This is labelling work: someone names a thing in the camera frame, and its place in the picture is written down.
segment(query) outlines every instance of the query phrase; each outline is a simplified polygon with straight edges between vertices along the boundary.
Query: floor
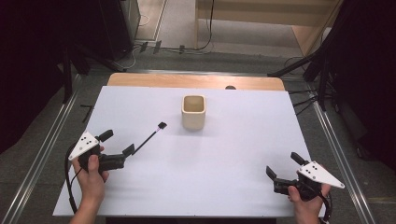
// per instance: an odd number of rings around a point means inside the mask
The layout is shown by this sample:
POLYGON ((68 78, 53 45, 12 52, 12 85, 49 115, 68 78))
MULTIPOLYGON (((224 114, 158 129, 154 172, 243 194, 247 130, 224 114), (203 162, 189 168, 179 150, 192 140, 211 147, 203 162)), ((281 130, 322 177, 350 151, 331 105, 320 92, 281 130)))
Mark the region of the floor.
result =
MULTIPOLYGON (((155 41, 161 40, 162 47, 192 47, 192 11, 193 1, 166 1, 157 36, 151 33, 151 37, 155 41)), ((206 21, 201 23, 201 27, 205 27, 206 21)), ((223 75, 265 76, 298 60, 294 57, 301 57, 289 26, 215 21, 212 31, 212 42, 207 49, 211 51, 210 54, 179 55, 162 50, 154 54, 153 49, 147 49, 144 52, 136 51, 134 55, 118 63, 129 65, 129 72, 155 70, 188 74, 195 71, 203 75, 216 72, 223 75)), ((199 36, 200 45, 205 44, 205 30, 199 36)), ((0 218, 4 218, 3 223, 68 222, 69 217, 52 216, 64 182, 64 149, 80 136, 87 124, 83 120, 88 110, 81 105, 95 104, 101 87, 106 85, 112 73, 94 61, 90 61, 90 65, 92 70, 89 76, 76 75, 74 98, 68 104, 62 105, 63 90, 60 90, 34 120, 23 138, 0 155, 0 218), (21 203, 13 204, 14 198, 21 203), (11 209, 15 211, 13 215, 9 213, 10 208, 14 208, 11 209)), ((287 74, 282 77, 287 91, 307 90, 309 85, 315 87, 316 83, 305 83, 302 80, 303 72, 304 69, 300 68, 292 72, 294 75, 287 74)), ((308 97, 306 92, 290 95, 293 103, 308 97)), ((357 185, 361 190, 333 191, 334 210, 331 222, 394 223, 396 192, 392 189, 396 187, 396 178, 393 171, 379 161, 360 159, 345 123, 332 109, 331 101, 327 102, 327 108, 326 113, 320 113, 312 105, 297 117, 311 158, 325 164, 336 177, 350 182, 350 185, 357 185), (326 119, 331 122, 333 133, 324 131, 326 119), (331 135, 335 136, 335 142, 329 140, 331 135), (334 152, 337 148, 341 149, 348 167, 340 166, 339 158, 334 152), (346 177, 345 171, 351 172, 353 178, 346 177), (360 204, 361 197, 367 204, 360 204)), ((296 112, 302 109, 303 107, 297 106, 296 112)), ((105 223, 105 219, 99 217, 97 223, 105 223)), ((293 220, 281 218, 277 223, 293 223, 293 220)))

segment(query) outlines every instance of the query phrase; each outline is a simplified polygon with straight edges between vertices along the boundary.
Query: beige cup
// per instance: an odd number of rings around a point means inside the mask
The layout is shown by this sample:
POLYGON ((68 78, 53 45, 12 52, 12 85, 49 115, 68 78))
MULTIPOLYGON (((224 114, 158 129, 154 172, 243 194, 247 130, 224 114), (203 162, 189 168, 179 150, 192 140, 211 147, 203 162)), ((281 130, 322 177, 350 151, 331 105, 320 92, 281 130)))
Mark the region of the beige cup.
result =
POLYGON ((203 95, 186 95, 181 104, 183 126, 200 130, 205 125, 206 101, 203 95))

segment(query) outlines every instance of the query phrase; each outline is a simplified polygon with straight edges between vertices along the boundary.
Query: white tabletop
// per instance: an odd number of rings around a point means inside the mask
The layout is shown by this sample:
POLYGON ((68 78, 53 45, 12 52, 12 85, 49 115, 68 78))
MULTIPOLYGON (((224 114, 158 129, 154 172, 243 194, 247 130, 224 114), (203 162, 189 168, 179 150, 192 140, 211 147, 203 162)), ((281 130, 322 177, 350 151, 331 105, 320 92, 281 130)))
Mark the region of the white tabletop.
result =
MULTIPOLYGON (((98 215, 131 217, 292 217, 287 196, 274 193, 269 165, 295 179, 292 151, 310 160, 286 91, 103 87, 87 130, 105 141, 107 155, 139 146, 121 170, 110 171, 98 215), (205 127, 181 124, 184 95, 206 98, 205 127)), ((81 193, 73 185, 76 202, 81 193)), ((53 215, 71 216, 64 185, 53 215)))

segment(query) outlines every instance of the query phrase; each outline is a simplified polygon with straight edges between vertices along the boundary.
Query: cable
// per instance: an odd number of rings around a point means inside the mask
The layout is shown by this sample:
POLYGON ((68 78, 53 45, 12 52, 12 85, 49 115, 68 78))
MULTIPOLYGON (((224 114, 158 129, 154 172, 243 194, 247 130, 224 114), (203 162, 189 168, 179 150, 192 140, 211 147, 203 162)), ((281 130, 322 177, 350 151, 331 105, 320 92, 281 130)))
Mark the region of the cable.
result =
POLYGON ((128 69, 128 68, 132 68, 135 64, 136 64, 136 58, 134 57, 134 51, 135 50, 137 50, 137 49, 140 49, 141 47, 136 47, 136 48, 134 48, 133 50, 132 50, 132 52, 131 52, 131 56, 132 56, 132 58, 134 59, 134 62, 132 63, 132 65, 129 65, 129 66, 123 66, 123 65, 121 65, 121 64, 119 64, 119 63, 117 63, 117 62, 113 62, 116 66, 118 66, 118 67, 120 67, 120 68, 122 68, 122 69, 128 69))
POLYGON ((74 197, 73 197, 72 185, 70 183, 70 178, 69 178, 69 159, 68 158, 69 158, 70 153, 72 152, 73 148, 76 146, 76 144, 77 144, 77 142, 74 143, 72 146, 70 146, 69 149, 67 149, 66 156, 64 158, 64 176, 66 178, 67 191, 69 192, 69 202, 70 202, 70 205, 71 205, 74 213, 77 212, 77 206, 76 206, 76 201, 74 200, 74 197))
POLYGON ((332 194, 329 192, 329 195, 327 197, 329 199, 328 202, 329 202, 329 205, 330 205, 330 207, 329 207, 329 209, 330 209, 329 218, 330 218, 330 216, 332 215, 332 210, 334 209, 334 205, 332 203, 332 194))
POLYGON ((140 15, 140 17, 146 17, 148 19, 148 21, 146 23, 144 23, 144 24, 139 24, 139 26, 145 26, 145 25, 149 24, 149 17, 148 16, 140 15))
POLYGON ((304 100, 304 101, 301 101, 301 102, 299 102, 299 103, 296 103, 296 104, 293 104, 293 107, 296 107, 297 105, 303 105, 303 104, 305 104, 305 103, 307 103, 307 102, 309 102, 309 101, 316 101, 318 99, 318 97, 317 96, 312 96, 312 97, 310 97, 309 99, 307 99, 307 100, 304 100))
MULTIPOLYGON (((147 46, 147 48, 155 49, 156 47, 147 46)), ((200 50, 182 51, 180 49, 159 48, 159 50, 165 50, 165 51, 174 52, 174 53, 178 53, 178 54, 182 53, 182 54, 195 54, 195 55, 204 55, 204 54, 211 53, 212 49, 210 51, 200 51, 200 50)))
POLYGON ((289 95, 295 94, 295 93, 304 93, 304 92, 311 92, 311 91, 289 91, 289 95))
POLYGON ((79 168, 79 171, 75 174, 72 181, 70 182, 70 186, 73 186, 73 181, 76 179, 76 177, 78 176, 79 172, 81 172, 81 170, 82 170, 82 168, 79 168))
POLYGON ((315 101, 311 101, 309 102, 309 104, 304 107, 302 110, 300 110, 300 112, 296 113, 296 116, 300 115, 301 113, 303 113, 309 106, 311 106, 315 101))
MULTIPOLYGON (((286 64, 290 61, 290 60, 292 60, 292 59, 303 59, 304 57, 291 57, 291 58, 288 58, 284 63, 283 63, 283 67, 284 68, 286 68, 287 66, 286 66, 286 64)), ((306 68, 304 68, 304 65, 301 65, 301 68, 303 68, 303 70, 304 71, 306 71, 306 68)))
POLYGON ((202 48, 198 48, 198 49, 205 49, 209 45, 210 41, 212 40, 212 21, 213 21, 214 7, 215 7, 215 0, 212 0, 212 8, 210 10, 210 23, 209 23, 209 27, 208 27, 209 40, 207 41, 206 45, 204 45, 202 48))

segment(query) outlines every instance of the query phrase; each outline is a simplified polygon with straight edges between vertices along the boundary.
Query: human hand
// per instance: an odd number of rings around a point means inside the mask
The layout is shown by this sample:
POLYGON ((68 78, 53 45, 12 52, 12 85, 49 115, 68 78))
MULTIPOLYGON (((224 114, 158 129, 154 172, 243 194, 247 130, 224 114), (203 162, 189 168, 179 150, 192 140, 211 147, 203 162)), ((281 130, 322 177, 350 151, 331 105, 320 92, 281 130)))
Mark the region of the human hand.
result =
POLYGON ((72 160, 78 183, 81 187, 81 202, 78 211, 72 219, 72 223, 93 223, 99 210, 100 204, 105 198, 105 182, 108 179, 108 171, 99 174, 99 158, 97 155, 91 155, 88 160, 88 172, 79 165, 78 158, 72 160))
MULTIPOLYGON (((330 185, 322 184, 321 193, 324 197, 329 194, 330 188, 330 185)), ((317 196, 308 202, 304 202, 297 188, 289 186, 288 191, 289 200, 294 204, 294 217, 297 224, 318 224, 318 215, 323 205, 322 199, 317 196)))

